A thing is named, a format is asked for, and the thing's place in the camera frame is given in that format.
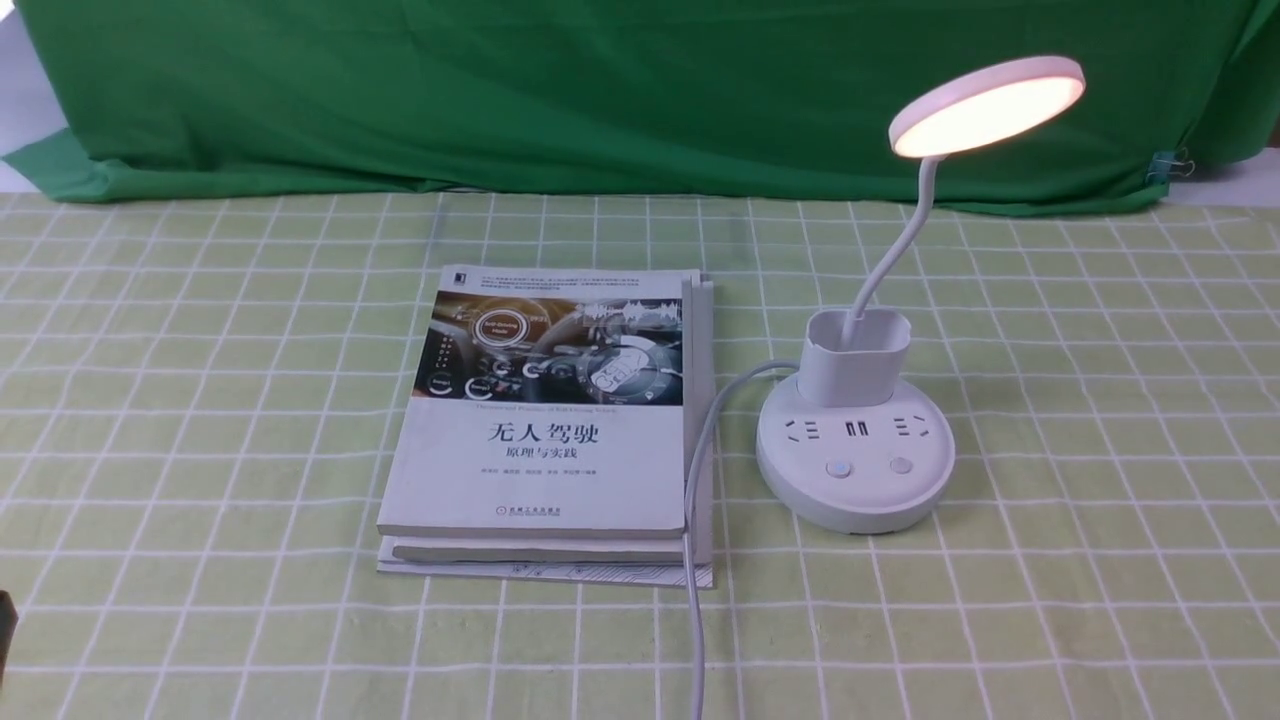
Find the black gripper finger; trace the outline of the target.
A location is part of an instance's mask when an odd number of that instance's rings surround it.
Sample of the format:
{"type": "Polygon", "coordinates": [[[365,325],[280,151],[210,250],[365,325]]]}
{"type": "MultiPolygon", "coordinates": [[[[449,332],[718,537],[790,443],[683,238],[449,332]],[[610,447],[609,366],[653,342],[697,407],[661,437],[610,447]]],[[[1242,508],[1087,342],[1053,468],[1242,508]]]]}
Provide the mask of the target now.
{"type": "Polygon", "coordinates": [[[4,683],[12,643],[19,623],[19,614],[12,594],[0,592],[0,678],[4,683]]]}

